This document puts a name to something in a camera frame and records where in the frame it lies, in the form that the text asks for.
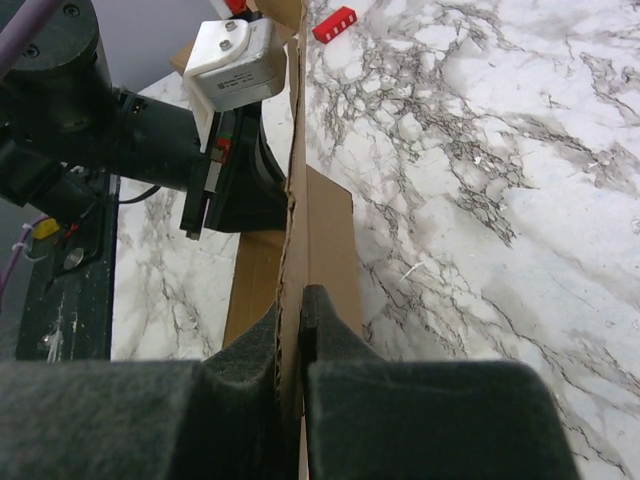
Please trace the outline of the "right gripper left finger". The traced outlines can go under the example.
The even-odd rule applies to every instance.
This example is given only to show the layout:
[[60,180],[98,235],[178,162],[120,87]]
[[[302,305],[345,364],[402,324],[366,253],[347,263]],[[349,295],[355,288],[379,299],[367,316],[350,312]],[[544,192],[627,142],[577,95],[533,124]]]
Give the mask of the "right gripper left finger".
[[276,313],[205,361],[1,366],[5,479],[294,479]]

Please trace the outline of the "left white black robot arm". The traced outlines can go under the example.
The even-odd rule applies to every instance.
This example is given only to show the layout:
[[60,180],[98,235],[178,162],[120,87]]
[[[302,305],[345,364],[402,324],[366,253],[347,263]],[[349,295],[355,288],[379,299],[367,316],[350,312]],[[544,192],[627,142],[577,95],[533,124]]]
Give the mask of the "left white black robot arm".
[[17,56],[1,81],[4,199],[78,224],[98,201],[83,167],[184,192],[191,238],[285,229],[260,103],[215,114],[202,139],[191,111],[112,85],[91,2],[5,1],[1,27]]

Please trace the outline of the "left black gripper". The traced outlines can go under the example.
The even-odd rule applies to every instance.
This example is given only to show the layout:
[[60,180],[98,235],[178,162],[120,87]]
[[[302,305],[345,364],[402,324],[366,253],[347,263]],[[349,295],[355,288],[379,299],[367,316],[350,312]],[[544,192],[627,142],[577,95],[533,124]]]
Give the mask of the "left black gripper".
[[141,95],[121,109],[113,173],[185,193],[180,228],[192,240],[203,230],[283,231],[285,176],[268,146],[262,105],[214,116],[202,146],[192,113]]

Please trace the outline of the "cardboard box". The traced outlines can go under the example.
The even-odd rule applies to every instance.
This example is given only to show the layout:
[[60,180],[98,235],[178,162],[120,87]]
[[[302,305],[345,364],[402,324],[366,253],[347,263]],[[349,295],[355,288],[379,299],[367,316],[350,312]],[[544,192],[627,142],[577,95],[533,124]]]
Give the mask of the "cardboard box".
[[300,368],[306,320],[328,314],[341,332],[363,335],[362,300],[351,194],[306,163],[306,47],[304,1],[257,1],[275,21],[289,53],[293,140],[287,182],[286,230],[240,237],[223,350],[236,374],[247,373],[253,391],[233,420],[251,435],[235,433],[226,461],[239,464],[228,479],[300,477]]

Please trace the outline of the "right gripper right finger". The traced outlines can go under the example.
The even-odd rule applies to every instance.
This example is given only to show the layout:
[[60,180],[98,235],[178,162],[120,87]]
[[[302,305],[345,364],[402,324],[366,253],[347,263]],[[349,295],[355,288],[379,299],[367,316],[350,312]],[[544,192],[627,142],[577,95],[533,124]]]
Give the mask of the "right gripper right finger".
[[306,287],[300,353],[314,479],[575,479],[552,396],[513,361],[393,362]]

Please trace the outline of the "small red block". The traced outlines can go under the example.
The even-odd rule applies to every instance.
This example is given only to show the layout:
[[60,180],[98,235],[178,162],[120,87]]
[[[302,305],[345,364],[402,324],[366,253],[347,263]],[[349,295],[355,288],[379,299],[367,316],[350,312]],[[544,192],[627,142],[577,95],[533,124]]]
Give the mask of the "small red block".
[[356,12],[350,7],[342,6],[315,26],[312,34],[317,41],[328,44],[356,21]]

